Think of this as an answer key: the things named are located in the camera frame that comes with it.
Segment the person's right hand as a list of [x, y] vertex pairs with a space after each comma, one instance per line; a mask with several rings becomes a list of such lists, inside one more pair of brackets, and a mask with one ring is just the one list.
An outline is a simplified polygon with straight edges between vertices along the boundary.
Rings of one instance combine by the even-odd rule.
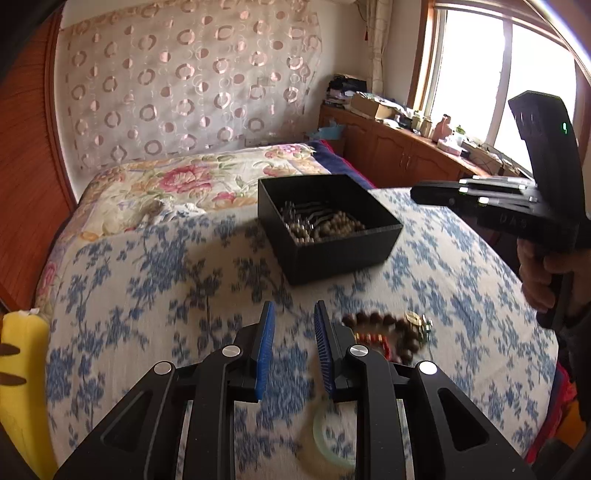
[[547, 313], [555, 306], [556, 295], [550, 288], [554, 275], [574, 274], [567, 309], [569, 315], [579, 314], [590, 303], [589, 250], [578, 250], [569, 254], [548, 254], [542, 258], [536, 253], [533, 243], [518, 239], [517, 254], [523, 294], [537, 312]]

